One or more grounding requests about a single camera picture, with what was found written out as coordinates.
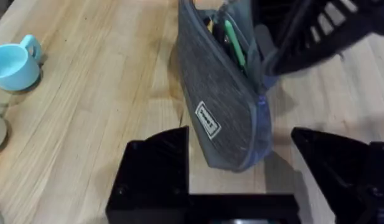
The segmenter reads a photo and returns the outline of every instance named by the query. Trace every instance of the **light blue cup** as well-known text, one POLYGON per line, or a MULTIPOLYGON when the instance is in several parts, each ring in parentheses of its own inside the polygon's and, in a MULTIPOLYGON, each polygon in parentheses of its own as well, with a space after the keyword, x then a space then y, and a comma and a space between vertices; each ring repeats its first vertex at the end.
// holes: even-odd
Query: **light blue cup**
POLYGON ((42 51, 33 35, 26 35, 20 44, 0 45, 0 87, 4 90, 24 90, 39 77, 38 62, 42 51))

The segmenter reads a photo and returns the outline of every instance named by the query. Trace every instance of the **butcher block countertop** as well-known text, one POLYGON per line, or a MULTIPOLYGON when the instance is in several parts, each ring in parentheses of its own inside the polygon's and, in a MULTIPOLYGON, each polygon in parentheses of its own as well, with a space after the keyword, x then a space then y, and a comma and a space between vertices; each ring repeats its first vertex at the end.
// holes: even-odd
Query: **butcher block countertop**
MULTIPOLYGON (((5 221, 107 223, 104 209, 127 142, 191 126, 172 57, 177 0, 16 0, 0 21, 0 44, 26 34, 39 39, 45 56, 33 89, 0 90, 10 125, 0 150, 5 221)), ((294 192, 303 223, 333 223, 290 132, 305 126, 384 141, 384 37, 370 35, 283 77, 268 97, 275 153, 241 174, 211 169, 191 127, 190 191, 294 192)))

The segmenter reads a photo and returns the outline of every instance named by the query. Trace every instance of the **gray pencil case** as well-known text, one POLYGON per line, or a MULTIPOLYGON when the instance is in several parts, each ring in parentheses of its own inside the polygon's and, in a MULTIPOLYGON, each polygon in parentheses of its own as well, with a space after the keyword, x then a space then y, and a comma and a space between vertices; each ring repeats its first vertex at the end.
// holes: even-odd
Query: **gray pencil case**
POLYGON ((197 10, 190 0, 179 0, 181 84, 208 165, 241 172, 271 151, 265 91, 273 81, 254 77, 262 62, 251 50, 253 40, 246 40, 248 54, 255 54, 248 57, 248 69, 256 71, 250 72, 253 77, 241 72, 203 23, 203 16, 210 13, 197 10))

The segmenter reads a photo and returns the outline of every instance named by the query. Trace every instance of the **wooden table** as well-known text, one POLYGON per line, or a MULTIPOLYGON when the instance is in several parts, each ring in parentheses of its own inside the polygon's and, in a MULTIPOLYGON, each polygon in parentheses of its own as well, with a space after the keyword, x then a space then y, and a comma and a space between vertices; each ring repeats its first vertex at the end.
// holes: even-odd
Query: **wooden table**
MULTIPOLYGON (((42 80, 27 93, 0 90, 11 125, 0 152, 6 223, 106 223, 126 143, 190 124, 170 60, 177 1, 15 1, 0 44, 28 33, 46 54, 42 80)), ((384 141, 384 37, 284 77, 268 95, 276 153, 242 174, 210 169, 192 130, 191 192, 295 192, 304 223, 333 223, 289 133, 307 126, 384 141)))

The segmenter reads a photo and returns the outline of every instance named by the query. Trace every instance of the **cup handle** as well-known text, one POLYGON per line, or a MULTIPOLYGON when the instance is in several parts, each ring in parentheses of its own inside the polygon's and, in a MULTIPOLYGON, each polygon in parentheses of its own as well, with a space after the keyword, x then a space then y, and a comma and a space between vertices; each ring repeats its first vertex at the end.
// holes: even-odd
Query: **cup handle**
POLYGON ((33 35, 27 34, 22 42, 20 42, 20 45, 26 50, 29 50, 29 48, 32 47, 32 57, 34 57, 37 63, 40 61, 42 55, 41 45, 33 35))

